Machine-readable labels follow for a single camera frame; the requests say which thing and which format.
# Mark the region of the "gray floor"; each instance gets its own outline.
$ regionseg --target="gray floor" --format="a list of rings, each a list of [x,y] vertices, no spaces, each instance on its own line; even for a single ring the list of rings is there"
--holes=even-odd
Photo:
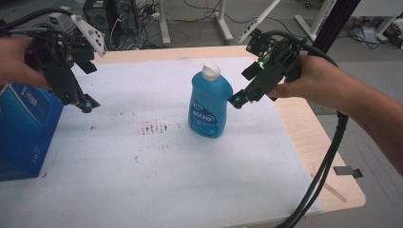
[[[187,0],[187,2],[202,8],[206,8],[208,3],[209,8],[214,8],[218,1]],[[260,15],[269,3],[271,1],[231,0],[227,2],[226,13],[236,21],[248,21]],[[293,19],[294,15],[302,15],[308,22],[312,22],[317,15],[317,9],[314,6],[313,9],[307,10],[303,4],[303,1],[283,0],[269,16],[281,21],[294,34],[305,36],[300,26]],[[80,4],[68,0],[2,1],[0,3],[0,17],[9,22],[34,10],[62,5],[75,8]],[[172,41],[169,48],[224,45],[221,32],[214,20],[206,19],[193,23],[178,21],[203,18],[205,9],[190,8],[183,0],[170,0],[166,1],[165,13]],[[239,36],[248,23],[235,23],[228,17],[226,17],[226,21],[236,40],[229,45],[238,45]],[[340,33],[340,37],[347,34],[351,24],[350,21],[346,30]],[[264,31],[285,30],[281,23],[271,19],[266,19],[259,28]],[[157,47],[162,47],[158,23],[151,22],[148,24],[147,31],[149,34],[148,41]],[[351,38],[339,38],[328,54],[347,72],[403,103],[402,50],[390,44],[383,44],[376,49],[370,49]],[[320,110],[316,110],[316,112],[319,121],[331,137],[335,131],[336,117],[334,115],[320,115],[322,114]],[[362,171],[364,177],[357,179],[357,182],[365,193],[366,205],[352,210],[307,217],[297,227],[403,227],[403,179],[391,167],[368,135],[352,121],[348,124],[339,153],[348,165]],[[275,223],[254,227],[273,226]]]

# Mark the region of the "hand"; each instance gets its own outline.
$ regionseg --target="hand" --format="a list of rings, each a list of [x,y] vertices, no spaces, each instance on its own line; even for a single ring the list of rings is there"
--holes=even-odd
[[[316,56],[300,56],[301,77],[292,83],[277,85],[267,95],[275,98],[301,97],[318,105],[340,111],[345,109],[348,88],[363,86],[327,60]]]
[[[51,89],[44,75],[33,70],[24,62],[30,42],[29,37],[0,37],[0,86],[24,83]]]

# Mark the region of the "plastic bottle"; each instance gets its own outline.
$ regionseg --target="plastic bottle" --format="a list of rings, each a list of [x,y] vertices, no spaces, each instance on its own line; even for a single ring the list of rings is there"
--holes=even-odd
[[[202,71],[192,79],[189,106],[189,125],[192,130],[208,138],[218,138],[225,128],[227,100],[232,86],[221,75],[220,68],[205,62]]]

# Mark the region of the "wooden table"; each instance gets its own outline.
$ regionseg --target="wooden table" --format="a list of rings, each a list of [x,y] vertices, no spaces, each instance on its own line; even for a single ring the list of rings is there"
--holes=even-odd
[[[245,46],[189,47],[109,52],[103,58],[96,57],[93,63],[111,64],[241,56],[256,58],[245,50]],[[331,140],[304,99],[278,99],[275,104],[306,172],[310,177],[314,176]],[[343,159],[336,154],[333,166],[344,165]],[[355,208],[365,204],[365,196],[355,179],[352,176],[337,176],[333,170],[329,173],[319,199],[324,207],[323,212]]]

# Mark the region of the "blue box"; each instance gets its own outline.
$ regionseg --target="blue box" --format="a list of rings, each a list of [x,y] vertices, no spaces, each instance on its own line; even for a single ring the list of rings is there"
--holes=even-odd
[[[0,181],[38,177],[63,104],[31,85],[7,85],[0,95]]]

